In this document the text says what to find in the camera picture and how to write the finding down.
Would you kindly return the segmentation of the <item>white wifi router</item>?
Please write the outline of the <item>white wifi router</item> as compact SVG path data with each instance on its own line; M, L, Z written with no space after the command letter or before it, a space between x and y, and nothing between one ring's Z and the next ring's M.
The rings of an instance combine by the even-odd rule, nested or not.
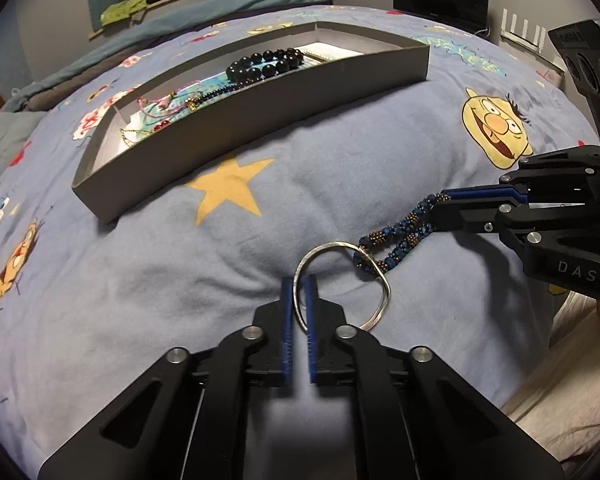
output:
M507 8L501 10L500 38L532 54L547 56L553 50L547 27Z

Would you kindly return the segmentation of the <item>Sesame Street blue bedsheet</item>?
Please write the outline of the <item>Sesame Street blue bedsheet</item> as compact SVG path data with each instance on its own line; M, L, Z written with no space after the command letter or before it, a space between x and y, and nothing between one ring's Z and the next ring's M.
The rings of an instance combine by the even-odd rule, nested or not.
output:
M426 81L361 100L223 154L117 223L71 189L96 106L196 55L287 25L377 28L431 47ZM140 51L43 116L0 179L0 440L35 478L46 458L173 346L214 347L278 296L311 248L357 242L444 188L491 184L518 158L598 144L568 98L513 55L451 27L343 6L214 24ZM510 114L496 166L462 121L481 96ZM497 236L432 234L388 273L373 334L426 344L496 405L545 358L558 298ZM355 479L349 407L310 385L256 401L245 477Z

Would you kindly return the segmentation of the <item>grey cardboard box tray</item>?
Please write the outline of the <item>grey cardboard box tray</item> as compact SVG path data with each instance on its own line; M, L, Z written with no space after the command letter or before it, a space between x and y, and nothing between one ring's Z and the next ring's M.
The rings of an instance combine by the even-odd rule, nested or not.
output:
M225 73L247 55L296 48L337 58L320 63L303 55L295 70L261 78L172 122L128 148L120 130L140 98L155 99L195 80ZM142 84L106 111L72 182L74 194L103 222L117 219L173 181L266 136L331 108L427 77L422 42L368 27L309 22L238 40L192 58Z

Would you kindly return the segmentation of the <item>printed paper sheet liner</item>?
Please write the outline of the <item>printed paper sheet liner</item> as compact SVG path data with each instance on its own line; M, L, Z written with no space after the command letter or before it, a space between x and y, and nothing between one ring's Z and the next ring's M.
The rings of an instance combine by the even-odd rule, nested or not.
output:
M163 120L170 120L172 124L239 89L239 82L230 81L224 73L220 73L192 81L160 98L140 98L137 100L138 110L130 116L125 128L148 129Z

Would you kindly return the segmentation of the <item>teal blue blanket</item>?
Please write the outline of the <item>teal blue blanket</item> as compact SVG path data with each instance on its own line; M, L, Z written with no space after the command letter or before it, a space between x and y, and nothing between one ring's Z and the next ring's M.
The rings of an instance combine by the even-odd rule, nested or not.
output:
M184 32L210 26L223 18L232 20L272 10L312 6L332 0L206 0L179 9L128 29L106 44L82 56L50 76L18 90L2 107L4 112L47 112L73 92L101 74L112 70L128 56L158 46Z

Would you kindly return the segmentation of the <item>grey-blue pillow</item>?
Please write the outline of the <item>grey-blue pillow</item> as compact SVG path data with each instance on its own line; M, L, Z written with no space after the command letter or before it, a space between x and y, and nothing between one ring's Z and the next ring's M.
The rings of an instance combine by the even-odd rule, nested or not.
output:
M0 177L46 112L0 112Z

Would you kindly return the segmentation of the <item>green cloth on sill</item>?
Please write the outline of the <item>green cloth on sill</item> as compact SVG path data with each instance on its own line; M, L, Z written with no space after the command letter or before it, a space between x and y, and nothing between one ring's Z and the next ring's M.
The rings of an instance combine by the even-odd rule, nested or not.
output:
M126 20L132 14L146 9L151 1L155 0L123 0L110 4L100 14L100 24L102 27L106 27L110 24Z

